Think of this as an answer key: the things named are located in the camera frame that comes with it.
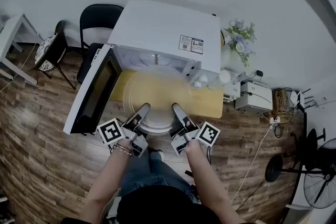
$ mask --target fan stand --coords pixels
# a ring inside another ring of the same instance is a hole
[[[296,173],[296,174],[320,174],[324,175],[325,180],[332,181],[335,176],[335,170],[331,169],[329,171],[302,171],[297,169],[282,169],[283,161],[281,155],[275,155],[268,162],[265,179],[267,182],[274,182],[278,179],[281,172]]]

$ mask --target metal chair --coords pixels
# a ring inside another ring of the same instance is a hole
[[[45,39],[37,50],[35,57],[35,66],[33,70],[41,71],[49,79],[51,76],[47,72],[53,71],[55,68],[61,73],[69,85],[76,89],[76,87],[69,81],[61,70],[60,62],[69,49],[68,43],[64,35],[65,21],[61,20],[56,25],[55,34]]]
[[[83,83],[97,50],[103,47],[103,44],[100,43],[87,45],[83,40],[83,30],[97,27],[114,29],[122,11],[123,7],[111,4],[94,4],[83,10],[79,21],[80,43],[83,55],[83,62],[77,73],[77,81],[79,83]]]

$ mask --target label sticker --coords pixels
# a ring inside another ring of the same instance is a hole
[[[191,51],[197,54],[203,54],[203,40],[193,38],[191,43]]]
[[[191,42],[193,38],[188,37],[188,36],[180,36],[180,44],[179,44],[179,49],[180,50],[191,50]]]

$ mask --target wooden table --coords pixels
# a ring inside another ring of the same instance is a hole
[[[124,88],[131,76],[135,73],[134,70],[125,70],[120,74],[119,80],[114,87],[110,97],[112,100],[122,101]],[[223,110],[223,95],[224,89],[209,90],[207,87],[202,89],[191,89],[193,98],[191,114],[206,116],[210,118],[222,117]]]
[[[19,27],[24,25],[28,31],[36,37],[36,43],[41,43],[43,40],[37,34],[37,32],[33,29],[30,23],[27,21],[24,14],[17,15],[15,17],[10,18],[6,21],[4,29],[0,32],[0,62],[5,64],[8,68],[12,69],[15,73],[25,78],[30,83],[36,85],[37,80],[29,76],[27,73],[24,73],[20,68],[14,65],[6,58],[6,54],[11,45],[13,45],[19,52],[22,52],[22,48],[13,41]],[[13,76],[9,75],[3,70],[0,70],[0,74],[3,76],[13,79]]]

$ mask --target white bottle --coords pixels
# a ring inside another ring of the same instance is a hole
[[[223,70],[220,71],[219,76],[217,78],[210,81],[210,83],[207,85],[207,87],[210,90],[215,90],[219,87],[223,87],[225,84],[227,84],[230,81],[231,81],[231,76],[230,76],[229,72],[227,72],[225,69],[223,69]]]

